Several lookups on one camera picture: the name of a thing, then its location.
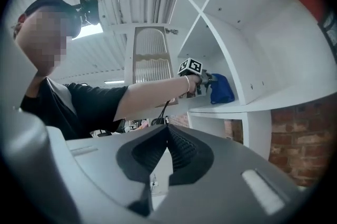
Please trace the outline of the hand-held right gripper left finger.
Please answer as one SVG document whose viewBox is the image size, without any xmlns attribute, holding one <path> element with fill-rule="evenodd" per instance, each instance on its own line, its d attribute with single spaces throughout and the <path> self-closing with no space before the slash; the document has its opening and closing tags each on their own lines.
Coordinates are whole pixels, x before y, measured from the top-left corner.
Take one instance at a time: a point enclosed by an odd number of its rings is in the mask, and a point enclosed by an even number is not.
<svg viewBox="0 0 337 224">
<path fill-rule="evenodd" d="M 144 131 L 118 149 L 116 160 L 129 180 L 143 184 L 140 197 L 131 202 L 128 209 L 147 217 L 153 210 L 150 175 L 167 148 L 167 127 L 157 125 Z"/>
</svg>

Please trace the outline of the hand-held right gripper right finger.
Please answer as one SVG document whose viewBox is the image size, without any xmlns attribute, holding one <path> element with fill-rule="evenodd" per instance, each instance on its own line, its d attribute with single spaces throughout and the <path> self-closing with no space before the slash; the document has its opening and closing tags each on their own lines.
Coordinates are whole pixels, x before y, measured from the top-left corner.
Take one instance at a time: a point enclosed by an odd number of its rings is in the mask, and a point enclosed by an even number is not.
<svg viewBox="0 0 337 224">
<path fill-rule="evenodd" d="M 203 140 L 206 133 L 175 125 L 167 128 L 167 149 L 173 165 L 169 185 L 196 183 L 210 170 L 214 162 L 214 153 Z"/>
</svg>

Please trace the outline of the person's left hand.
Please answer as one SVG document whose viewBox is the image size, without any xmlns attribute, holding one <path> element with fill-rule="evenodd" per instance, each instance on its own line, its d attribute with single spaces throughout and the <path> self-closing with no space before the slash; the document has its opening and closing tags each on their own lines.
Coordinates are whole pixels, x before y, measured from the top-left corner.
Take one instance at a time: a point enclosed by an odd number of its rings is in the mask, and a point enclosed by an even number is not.
<svg viewBox="0 0 337 224">
<path fill-rule="evenodd" d="M 202 79 L 195 74 L 188 75 L 186 77 L 189 81 L 189 93 L 194 93 L 196 90 L 196 87 L 201 84 Z"/>
</svg>

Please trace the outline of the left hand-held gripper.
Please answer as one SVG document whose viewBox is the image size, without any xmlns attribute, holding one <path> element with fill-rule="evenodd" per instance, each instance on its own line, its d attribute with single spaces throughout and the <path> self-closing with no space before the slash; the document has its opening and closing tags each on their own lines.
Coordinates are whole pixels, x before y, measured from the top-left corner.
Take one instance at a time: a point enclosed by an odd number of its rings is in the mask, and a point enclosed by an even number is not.
<svg viewBox="0 0 337 224">
<path fill-rule="evenodd" d="M 201 79 L 201 83 L 195 87 L 194 93 L 187 92 L 181 96 L 184 99 L 206 96 L 213 81 L 213 75 L 203 68 L 203 64 L 192 58 L 188 58 L 180 64 L 177 74 L 179 76 L 197 75 Z"/>
</svg>

